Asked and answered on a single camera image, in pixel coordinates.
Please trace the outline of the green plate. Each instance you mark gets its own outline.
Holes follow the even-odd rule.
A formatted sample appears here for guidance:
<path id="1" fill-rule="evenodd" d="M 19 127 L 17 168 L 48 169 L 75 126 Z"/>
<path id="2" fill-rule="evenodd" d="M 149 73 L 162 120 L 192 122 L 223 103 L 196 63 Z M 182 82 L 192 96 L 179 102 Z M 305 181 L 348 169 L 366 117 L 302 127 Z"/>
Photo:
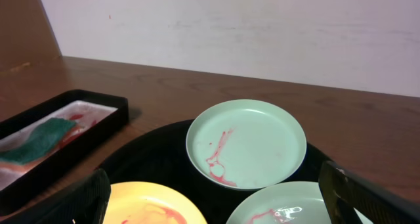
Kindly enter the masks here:
<path id="1" fill-rule="evenodd" d="M 264 101 L 216 104 L 191 123 L 186 152 L 206 179 L 228 189 L 257 190 L 291 177 L 306 156 L 306 135 L 286 110 Z"/>
<path id="2" fill-rule="evenodd" d="M 247 197 L 226 224 L 331 224 L 317 182 L 292 181 Z"/>

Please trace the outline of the yellow plate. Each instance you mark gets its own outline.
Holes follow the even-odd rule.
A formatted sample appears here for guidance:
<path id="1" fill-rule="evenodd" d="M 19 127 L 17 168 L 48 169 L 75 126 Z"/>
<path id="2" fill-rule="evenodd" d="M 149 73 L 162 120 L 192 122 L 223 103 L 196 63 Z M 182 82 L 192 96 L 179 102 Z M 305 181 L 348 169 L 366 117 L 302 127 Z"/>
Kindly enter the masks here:
<path id="1" fill-rule="evenodd" d="M 180 192 L 143 181 L 115 183 L 103 224 L 206 224 L 196 205 Z"/>

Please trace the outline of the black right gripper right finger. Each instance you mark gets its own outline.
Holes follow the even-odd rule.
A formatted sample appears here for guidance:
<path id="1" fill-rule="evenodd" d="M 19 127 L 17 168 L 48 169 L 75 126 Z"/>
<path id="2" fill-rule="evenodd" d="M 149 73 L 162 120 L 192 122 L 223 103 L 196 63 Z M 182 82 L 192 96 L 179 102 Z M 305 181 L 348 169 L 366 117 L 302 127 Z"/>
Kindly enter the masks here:
<path id="1" fill-rule="evenodd" d="M 332 223 L 361 223 L 358 213 L 373 223 L 419 224 L 419 206 L 343 169 L 322 164 L 319 188 Z"/>

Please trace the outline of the green yellow sponge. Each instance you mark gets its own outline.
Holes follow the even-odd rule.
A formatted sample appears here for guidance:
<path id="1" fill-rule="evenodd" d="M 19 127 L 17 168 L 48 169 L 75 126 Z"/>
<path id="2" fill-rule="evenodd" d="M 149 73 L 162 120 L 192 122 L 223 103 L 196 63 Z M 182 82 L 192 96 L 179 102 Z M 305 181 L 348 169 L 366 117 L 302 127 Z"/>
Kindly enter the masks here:
<path id="1" fill-rule="evenodd" d="M 1 161 L 24 165 L 38 160 L 50 152 L 76 125 L 74 121 L 51 118 L 38 125 L 20 147 L 1 152 Z"/>

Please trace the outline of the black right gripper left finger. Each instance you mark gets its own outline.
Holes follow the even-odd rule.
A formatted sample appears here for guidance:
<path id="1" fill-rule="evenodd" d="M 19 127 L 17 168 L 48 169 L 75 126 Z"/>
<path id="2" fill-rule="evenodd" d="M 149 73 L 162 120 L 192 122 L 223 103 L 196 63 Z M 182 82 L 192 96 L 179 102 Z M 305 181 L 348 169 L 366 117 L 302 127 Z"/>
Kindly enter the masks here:
<path id="1" fill-rule="evenodd" d="M 3 220 L 1 224 L 101 224 L 110 193 L 106 172 L 97 169 L 40 203 Z"/>

